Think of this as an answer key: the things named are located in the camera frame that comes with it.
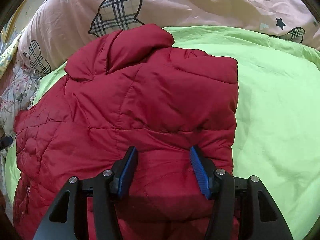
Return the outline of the red quilted padded coat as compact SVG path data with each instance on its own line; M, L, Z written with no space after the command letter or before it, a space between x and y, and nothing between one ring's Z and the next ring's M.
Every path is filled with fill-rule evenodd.
M15 118L20 236L33 238L70 177L95 177L135 146L130 192L116 206L124 239L203 239L213 202L200 193L189 150L199 146L232 171L237 61L175 48L170 33L147 24L92 41L65 71Z

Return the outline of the yellow floral blanket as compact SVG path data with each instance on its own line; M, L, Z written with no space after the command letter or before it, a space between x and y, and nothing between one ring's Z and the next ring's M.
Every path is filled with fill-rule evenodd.
M14 59L16 57L17 51L18 51L18 45L20 42L20 38L22 34L25 32L25 28L22 29L22 31L17 35L17 37L13 40L10 46L4 51L4 53L1 55L1 79L3 79L3 76L5 72L8 69L9 64L13 61L14 65L22 66L21 61L18 61L17 59Z

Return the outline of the floral ruffled pillow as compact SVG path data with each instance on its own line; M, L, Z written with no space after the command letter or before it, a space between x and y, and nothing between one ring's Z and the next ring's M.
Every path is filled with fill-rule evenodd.
M32 105L41 80L33 68L16 65L13 70L13 80L1 95L1 129L5 136L11 137L15 137L16 116Z

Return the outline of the pink duvet with plaid hearts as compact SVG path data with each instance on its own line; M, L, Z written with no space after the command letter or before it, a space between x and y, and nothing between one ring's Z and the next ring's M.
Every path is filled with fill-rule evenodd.
M319 48L319 22L303 0L45 0L24 29L16 61L45 76L116 30L222 25Z

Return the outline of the lime green bed sheet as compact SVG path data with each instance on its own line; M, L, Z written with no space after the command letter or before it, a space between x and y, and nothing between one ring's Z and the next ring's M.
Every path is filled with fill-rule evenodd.
M231 173L259 176L303 239L319 217L319 52L229 27L164 30L175 48L237 61Z

